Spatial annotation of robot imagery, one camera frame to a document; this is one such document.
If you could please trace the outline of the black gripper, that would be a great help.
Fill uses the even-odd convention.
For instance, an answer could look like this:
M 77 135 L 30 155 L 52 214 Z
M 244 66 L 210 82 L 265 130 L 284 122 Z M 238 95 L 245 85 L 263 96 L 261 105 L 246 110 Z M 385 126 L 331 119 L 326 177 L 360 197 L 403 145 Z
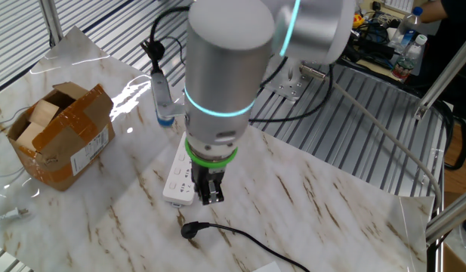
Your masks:
M 221 182 L 225 168 L 207 168 L 192 163 L 192 180 L 195 184 L 194 195 L 198 203 L 204 206 L 224 201 Z

